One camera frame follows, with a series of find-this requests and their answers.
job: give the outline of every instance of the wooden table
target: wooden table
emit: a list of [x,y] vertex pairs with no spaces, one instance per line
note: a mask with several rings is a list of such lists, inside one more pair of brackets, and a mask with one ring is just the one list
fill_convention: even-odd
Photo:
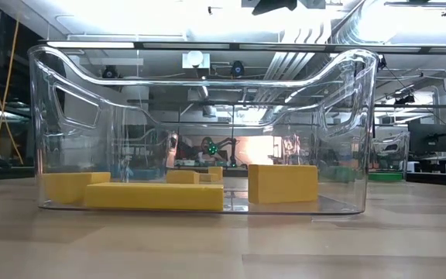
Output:
[[446,278],[446,186],[370,184],[350,218],[39,210],[0,181],[0,278]]

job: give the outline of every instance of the clear plastic bin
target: clear plastic bin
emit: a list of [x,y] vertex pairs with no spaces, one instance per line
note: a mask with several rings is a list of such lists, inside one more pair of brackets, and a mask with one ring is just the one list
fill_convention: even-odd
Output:
[[409,160],[409,132],[403,132],[384,139],[373,139],[370,166],[370,179],[376,180],[376,174],[383,177],[388,174],[396,181],[406,179]]
[[[114,51],[136,55],[134,50]],[[221,212],[350,215],[365,209],[378,60],[373,52],[340,53],[314,76],[293,81],[107,79],[87,72],[50,46],[33,47],[29,58],[42,208],[89,209],[81,202],[82,192],[49,174],[108,174],[112,181],[163,183],[170,169],[205,171],[216,165],[225,168]],[[244,97],[235,102],[210,98],[170,102],[167,98],[167,105],[178,107],[172,113],[153,109],[156,104],[149,102],[148,95],[180,88],[203,92],[240,88],[253,95],[253,101]],[[280,94],[286,96],[284,101],[272,98]],[[189,117],[194,108],[205,122]],[[226,119],[202,118],[214,110]],[[193,154],[194,148],[211,146],[224,160],[201,160],[200,153]],[[249,164],[317,166],[317,201],[250,204]],[[56,198],[57,192],[64,196]]]

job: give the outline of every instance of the orange cable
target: orange cable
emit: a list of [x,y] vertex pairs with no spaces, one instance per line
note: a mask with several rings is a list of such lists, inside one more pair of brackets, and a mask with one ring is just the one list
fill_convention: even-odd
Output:
[[[11,60],[10,60],[10,65],[9,65],[9,73],[8,73],[8,78],[7,78],[7,81],[6,81],[6,88],[5,88],[5,95],[4,95],[4,99],[5,100],[6,100],[6,95],[8,94],[9,81],[10,81],[10,78],[11,78],[11,75],[12,75],[11,74],[12,73],[12,64],[13,64],[13,57],[14,57],[14,53],[15,53],[15,45],[16,45],[16,37],[17,37],[17,34],[18,34],[18,29],[19,29],[19,21],[17,20],[16,21],[16,27],[15,27],[15,35],[13,37],[13,49],[12,49],[12,55],[11,55]],[[4,107],[5,107],[4,103],[2,103],[2,100],[1,100],[1,97],[0,97],[0,108],[1,108],[1,111],[2,111],[2,113],[1,113],[1,121],[5,123],[6,129],[8,130],[8,134],[9,134],[10,140],[12,141],[12,145],[15,148],[15,151],[16,151],[17,155],[19,156],[20,163],[23,164],[22,156],[20,155],[19,149],[17,148],[15,140],[13,139],[13,135],[12,135],[12,132],[11,132],[11,130],[9,128],[8,122],[6,122],[6,116],[5,116],[5,113],[4,113],[4,110],[5,110]]]

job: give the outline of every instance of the computer monitor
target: computer monitor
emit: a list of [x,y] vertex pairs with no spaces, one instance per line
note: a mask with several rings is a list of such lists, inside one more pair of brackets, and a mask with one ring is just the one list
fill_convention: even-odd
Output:
[[414,153],[446,152],[446,125],[409,123],[409,151]]

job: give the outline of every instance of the long yellow block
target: long yellow block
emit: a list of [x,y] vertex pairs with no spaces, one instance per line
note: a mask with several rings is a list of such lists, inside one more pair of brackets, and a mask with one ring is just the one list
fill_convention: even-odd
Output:
[[167,210],[223,210],[223,185],[100,183],[85,189],[85,206]]
[[317,200],[315,166],[250,165],[249,202],[312,202]]
[[108,172],[41,174],[38,178],[49,199],[69,205],[81,203],[87,185],[109,182],[111,174]]
[[193,170],[169,170],[166,182],[174,184],[199,184],[199,173]]
[[199,177],[201,178],[201,181],[203,181],[203,182],[220,181],[220,179],[218,179],[217,174],[199,174]]
[[208,167],[209,174],[216,174],[217,180],[223,179],[223,167]]

